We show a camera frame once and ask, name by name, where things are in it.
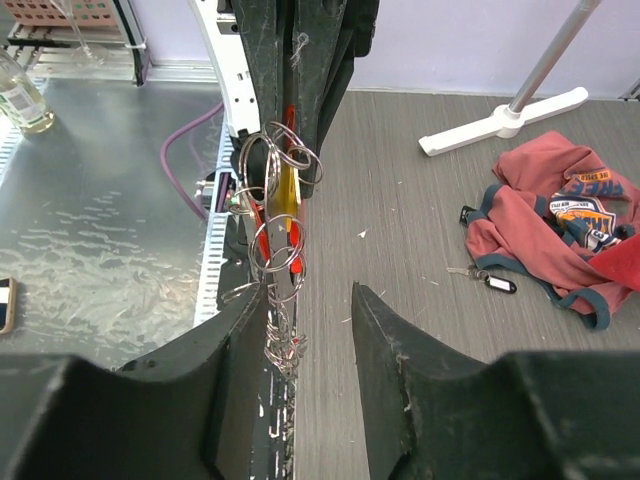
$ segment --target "red clothing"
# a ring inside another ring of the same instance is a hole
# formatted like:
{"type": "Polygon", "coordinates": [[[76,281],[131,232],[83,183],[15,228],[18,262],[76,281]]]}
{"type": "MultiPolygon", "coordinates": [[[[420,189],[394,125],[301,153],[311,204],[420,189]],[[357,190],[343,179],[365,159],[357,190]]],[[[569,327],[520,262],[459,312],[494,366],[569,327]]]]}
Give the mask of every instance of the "red clothing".
{"type": "Polygon", "coordinates": [[[632,290],[588,262],[640,228],[640,190],[557,132],[504,153],[494,172],[504,185],[490,187],[468,218],[467,248],[478,268],[531,275],[558,305],[606,328],[632,290]]]}

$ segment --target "white stand base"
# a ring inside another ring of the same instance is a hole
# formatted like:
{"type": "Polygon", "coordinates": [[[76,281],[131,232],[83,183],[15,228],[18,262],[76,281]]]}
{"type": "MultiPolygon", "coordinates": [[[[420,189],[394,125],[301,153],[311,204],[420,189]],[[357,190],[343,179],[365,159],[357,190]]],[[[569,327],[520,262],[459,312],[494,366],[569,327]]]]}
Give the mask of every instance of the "white stand base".
{"type": "Polygon", "coordinates": [[[527,105],[520,114],[511,112],[508,105],[500,105],[488,118],[422,137],[419,143],[427,155],[434,157],[493,136],[512,138],[523,126],[573,110],[588,98],[589,92],[578,87],[562,95],[527,105]]]}

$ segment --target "wood-grain floor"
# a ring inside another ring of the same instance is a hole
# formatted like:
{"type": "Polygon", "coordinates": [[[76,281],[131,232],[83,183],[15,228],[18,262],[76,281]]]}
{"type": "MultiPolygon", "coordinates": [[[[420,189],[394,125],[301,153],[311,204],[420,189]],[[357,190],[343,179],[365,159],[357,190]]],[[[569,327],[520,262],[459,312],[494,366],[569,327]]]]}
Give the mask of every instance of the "wood-grain floor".
{"type": "Polygon", "coordinates": [[[553,307],[533,281],[505,273],[505,295],[445,271],[470,259],[457,217],[495,183],[504,150],[555,129],[593,147],[640,183],[640,104],[588,102],[436,158],[417,140],[485,117],[500,99],[403,93],[348,93],[322,151],[326,175],[307,207],[309,275],[299,329],[309,336],[296,405],[296,478],[369,478],[350,325],[353,281],[369,285],[404,318],[483,361],[519,349],[635,349],[640,298],[633,296],[605,332],[553,307]]]}

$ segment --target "wall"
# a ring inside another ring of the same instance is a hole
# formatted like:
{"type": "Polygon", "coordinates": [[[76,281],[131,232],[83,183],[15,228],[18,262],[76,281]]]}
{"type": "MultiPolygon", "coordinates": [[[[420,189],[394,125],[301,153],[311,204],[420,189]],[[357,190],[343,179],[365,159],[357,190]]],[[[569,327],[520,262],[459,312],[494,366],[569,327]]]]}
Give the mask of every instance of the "wall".
{"type": "MultiPolygon", "coordinates": [[[[352,87],[513,93],[577,0],[381,0],[352,87]]],[[[136,0],[156,60],[206,60],[187,0],[136,0]]],[[[618,97],[640,77],[637,0],[603,0],[541,88],[618,97]]]]}

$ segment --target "black key tag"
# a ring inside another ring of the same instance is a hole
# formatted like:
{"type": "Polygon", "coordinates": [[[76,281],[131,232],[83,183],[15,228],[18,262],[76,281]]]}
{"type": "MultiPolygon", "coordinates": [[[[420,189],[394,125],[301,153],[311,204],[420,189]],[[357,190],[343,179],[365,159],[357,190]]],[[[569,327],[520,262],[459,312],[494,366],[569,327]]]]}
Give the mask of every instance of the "black key tag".
{"type": "Polygon", "coordinates": [[[494,277],[493,275],[487,275],[487,278],[484,279],[484,284],[489,288],[493,288],[494,290],[499,290],[510,295],[518,291],[518,287],[511,280],[494,277]]]}
{"type": "Polygon", "coordinates": [[[460,223],[462,225],[464,225],[465,227],[469,226],[469,219],[467,218],[467,216],[472,213],[472,212],[477,212],[478,210],[476,210],[475,208],[470,207],[469,205],[465,205],[464,207],[462,207],[462,210],[460,211],[460,217],[458,217],[458,220],[460,221],[460,223]]]}

